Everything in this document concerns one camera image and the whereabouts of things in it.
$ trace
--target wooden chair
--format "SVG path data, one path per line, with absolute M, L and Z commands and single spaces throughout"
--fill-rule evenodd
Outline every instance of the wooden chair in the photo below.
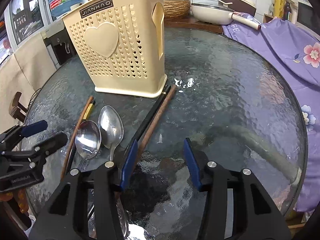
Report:
M 16 94 L 12 98 L 11 103 L 9 105 L 9 114 L 14 119 L 18 119 L 20 122 L 24 122 L 28 109 L 26 109 L 22 104 L 19 103 L 21 95 L 21 92 L 16 92 Z

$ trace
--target beige plastic basket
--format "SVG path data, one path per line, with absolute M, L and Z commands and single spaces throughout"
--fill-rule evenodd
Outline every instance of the beige plastic basket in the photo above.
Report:
M 167 80 L 163 0 L 90 0 L 62 19 L 96 91 L 160 95 Z

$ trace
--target metal screw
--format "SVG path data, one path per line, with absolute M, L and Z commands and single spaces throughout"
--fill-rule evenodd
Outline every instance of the metal screw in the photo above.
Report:
M 243 169 L 243 174 L 244 175 L 250 175 L 251 174 L 251 171 L 249 169 Z
M 210 167 L 210 168 L 214 168 L 217 166 L 217 164 L 215 162 L 208 162 L 207 165 Z
M 72 176 L 75 176 L 75 175 L 77 175 L 78 173 L 79 173 L 79 170 L 77 170 L 77 169 L 73 169 L 73 170 L 70 171 L 70 174 L 71 174 Z
M 30 167 L 30 168 L 33 169 L 35 166 L 36 166 L 36 164 L 35 164 L 34 162 L 29 163 L 29 167 Z
M 113 167 L 113 165 L 115 165 L 113 162 L 111 162 L 111 161 L 109 161 L 109 162 L 106 162 L 105 164 L 104 164 L 104 166 L 106 167 L 106 168 L 111 168 L 111 167 Z

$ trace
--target blue flower print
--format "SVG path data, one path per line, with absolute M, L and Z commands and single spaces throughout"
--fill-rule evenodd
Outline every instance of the blue flower print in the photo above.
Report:
M 316 122 L 315 116 L 311 113 L 311 107 L 307 105 L 303 105 L 301 107 L 302 115 L 304 118 L 304 122 L 307 126 L 307 130 L 311 131 L 313 130 L 313 125 Z

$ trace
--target blue gripper pad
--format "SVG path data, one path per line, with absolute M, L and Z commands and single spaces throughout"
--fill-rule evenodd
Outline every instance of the blue gripper pad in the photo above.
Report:
M 197 188 L 198 191 L 201 190 L 202 183 L 200 181 L 200 169 L 198 167 L 198 164 L 196 162 L 196 159 L 193 155 L 192 149 L 187 141 L 187 139 L 184 140 L 183 144 L 183 155 L 186 160 L 189 173 L 191 176 L 191 181 L 193 185 Z
M 122 191 L 124 191 L 127 185 L 129 184 L 130 176 L 134 169 L 134 162 L 136 160 L 137 153 L 138 153 L 138 142 L 137 140 L 134 140 L 121 171 L 120 187 Z
M 48 123 L 45 120 L 35 122 L 28 126 L 25 126 L 21 130 L 21 135 L 25 138 L 34 135 L 36 133 L 42 132 L 48 128 Z

